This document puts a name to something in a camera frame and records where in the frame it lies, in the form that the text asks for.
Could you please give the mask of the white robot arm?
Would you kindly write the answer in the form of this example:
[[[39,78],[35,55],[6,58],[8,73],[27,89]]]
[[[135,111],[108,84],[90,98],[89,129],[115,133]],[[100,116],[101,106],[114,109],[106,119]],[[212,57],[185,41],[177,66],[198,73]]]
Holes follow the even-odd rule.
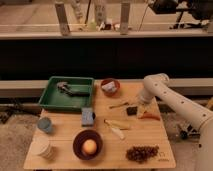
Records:
[[[168,86],[169,82],[165,73],[145,76],[138,100],[150,103],[158,97],[187,120],[200,133],[194,171],[213,171],[213,111],[175,92]]]

